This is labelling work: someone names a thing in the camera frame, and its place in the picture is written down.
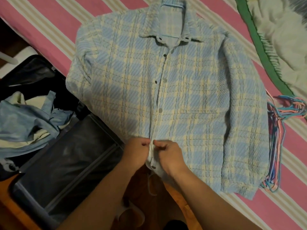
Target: bed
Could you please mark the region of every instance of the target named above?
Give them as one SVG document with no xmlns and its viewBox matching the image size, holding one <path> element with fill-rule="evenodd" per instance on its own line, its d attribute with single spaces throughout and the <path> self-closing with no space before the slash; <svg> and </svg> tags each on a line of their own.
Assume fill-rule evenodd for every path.
<svg viewBox="0 0 307 230">
<path fill-rule="evenodd" d="M 0 0 L 0 17 L 61 73 L 67 75 L 79 26 L 94 16 L 147 7 L 153 0 Z M 241 19 L 235 0 L 190 0 L 198 15 L 222 26 L 244 46 L 272 96 L 281 93 L 267 76 Z M 259 189 L 252 201 L 236 194 L 221 196 L 263 229 L 307 229 L 307 124 L 285 122 L 281 186 Z"/>
</svg>

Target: suitcase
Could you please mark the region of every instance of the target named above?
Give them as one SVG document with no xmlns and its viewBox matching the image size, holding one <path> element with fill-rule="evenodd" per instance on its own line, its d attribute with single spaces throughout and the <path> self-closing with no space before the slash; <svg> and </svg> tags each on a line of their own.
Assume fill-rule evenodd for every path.
<svg viewBox="0 0 307 230">
<path fill-rule="evenodd" d="M 65 77 L 34 55 L 0 80 L 1 100 L 15 91 L 25 99 L 56 92 L 55 108 L 76 117 L 41 150 L 10 158 L 19 175 L 10 184 L 12 199 L 42 228 L 56 229 L 120 161 L 121 140 L 65 87 Z"/>
</svg>

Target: blue cloth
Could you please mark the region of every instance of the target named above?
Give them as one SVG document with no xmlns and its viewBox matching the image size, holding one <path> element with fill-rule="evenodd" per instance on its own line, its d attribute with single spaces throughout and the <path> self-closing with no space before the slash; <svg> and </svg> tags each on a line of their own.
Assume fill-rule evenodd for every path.
<svg viewBox="0 0 307 230">
<path fill-rule="evenodd" d="M 33 140 L 34 133 L 45 129 L 50 135 L 19 148 L 0 148 L 0 158 L 14 157 L 43 148 L 59 135 L 59 126 L 65 125 L 72 111 L 53 109 L 56 93 L 50 91 L 41 109 L 26 104 L 13 103 L 14 94 L 0 102 L 0 139 L 10 142 Z"/>
<path fill-rule="evenodd" d="M 264 85 L 237 40 L 199 18 L 188 0 L 157 0 L 83 24 L 66 86 L 124 142 L 177 142 L 190 170 L 216 192 L 252 198 L 267 173 Z M 165 178 L 153 149 L 146 164 Z"/>
</svg>

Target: clothes hanger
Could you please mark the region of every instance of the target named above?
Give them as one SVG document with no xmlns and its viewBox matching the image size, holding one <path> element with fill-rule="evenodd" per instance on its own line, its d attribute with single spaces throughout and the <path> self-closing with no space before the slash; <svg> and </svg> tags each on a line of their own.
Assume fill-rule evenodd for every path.
<svg viewBox="0 0 307 230">
<path fill-rule="evenodd" d="M 184 9 L 185 7 L 183 5 L 174 5 L 174 4 L 162 4 L 162 6 L 170 6 L 170 7 L 175 7 L 175 8 L 181 8 L 181 9 Z M 168 34 L 163 34 L 162 36 L 166 36 L 166 37 L 172 37 L 172 38 L 179 38 L 178 36 L 174 36 L 174 35 L 168 35 Z"/>
</svg>

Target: green blanket edge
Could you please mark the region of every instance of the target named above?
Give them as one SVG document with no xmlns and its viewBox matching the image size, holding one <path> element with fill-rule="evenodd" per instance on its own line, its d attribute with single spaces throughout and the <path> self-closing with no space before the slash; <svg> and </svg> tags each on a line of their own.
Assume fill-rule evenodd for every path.
<svg viewBox="0 0 307 230">
<path fill-rule="evenodd" d="M 293 92 L 289 89 L 284 81 L 280 79 L 277 75 L 274 66 L 272 65 L 268 55 L 264 50 L 264 46 L 261 42 L 260 36 L 258 35 L 257 28 L 254 24 L 253 18 L 248 8 L 246 0 L 235 0 L 237 3 L 237 9 L 241 18 L 248 26 L 248 31 L 251 35 L 251 39 L 255 45 L 257 54 L 260 58 L 260 61 L 263 65 L 264 70 L 267 72 L 267 75 L 276 86 L 276 88 L 283 94 L 287 96 L 294 96 Z"/>
</svg>

